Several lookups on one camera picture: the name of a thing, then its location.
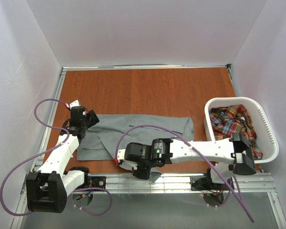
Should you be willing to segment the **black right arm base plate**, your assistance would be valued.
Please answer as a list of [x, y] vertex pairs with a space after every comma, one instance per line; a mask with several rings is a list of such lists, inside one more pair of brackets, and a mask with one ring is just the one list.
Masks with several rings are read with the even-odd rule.
[[210, 191], [212, 193], [219, 193], [228, 190], [226, 184], [213, 183], [211, 179], [211, 170], [208, 169], [203, 176], [196, 178], [195, 176], [190, 177], [191, 190], [199, 191]]

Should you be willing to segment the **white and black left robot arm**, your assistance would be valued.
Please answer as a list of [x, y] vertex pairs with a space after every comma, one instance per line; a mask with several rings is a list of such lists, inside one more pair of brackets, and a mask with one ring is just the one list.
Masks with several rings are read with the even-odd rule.
[[60, 132], [56, 148], [46, 162], [26, 178], [29, 211], [61, 213], [68, 195], [78, 187], [91, 186], [88, 168], [73, 167], [68, 172], [65, 168], [84, 139], [86, 130], [97, 124], [99, 119], [93, 110], [87, 110], [77, 100], [70, 104], [70, 113], [70, 118], [62, 125], [68, 133]]

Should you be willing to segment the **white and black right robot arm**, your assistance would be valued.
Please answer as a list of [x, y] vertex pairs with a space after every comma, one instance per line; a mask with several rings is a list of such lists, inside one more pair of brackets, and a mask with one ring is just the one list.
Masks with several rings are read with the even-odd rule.
[[119, 165], [126, 165], [135, 177], [145, 180], [149, 179], [154, 167], [199, 160], [217, 163], [207, 176], [215, 184], [223, 184], [233, 175], [256, 174], [250, 143], [241, 133], [218, 141], [183, 142], [157, 138], [151, 145], [129, 143], [117, 153]]

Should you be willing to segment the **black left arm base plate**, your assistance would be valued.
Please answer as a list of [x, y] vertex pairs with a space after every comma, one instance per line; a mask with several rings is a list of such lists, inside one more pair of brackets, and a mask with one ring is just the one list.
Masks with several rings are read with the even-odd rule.
[[107, 178], [105, 176], [88, 176], [88, 178], [90, 179], [91, 182], [90, 187], [93, 188], [93, 190], [90, 190], [90, 192], [101, 191], [101, 189], [106, 189]]

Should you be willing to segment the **grey long sleeve shirt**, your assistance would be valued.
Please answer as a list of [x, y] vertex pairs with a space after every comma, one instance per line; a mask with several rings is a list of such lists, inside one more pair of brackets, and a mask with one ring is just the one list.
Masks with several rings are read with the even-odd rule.
[[77, 149], [77, 160], [113, 160], [116, 146], [125, 149], [128, 143], [150, 145], [156, 138], [176, 138], [164, 127], [186, 141], [194, 140], [194, 124], [190, 117], [167, 117], [146, 114], [99, 114], [99, 123], [88, 128]]

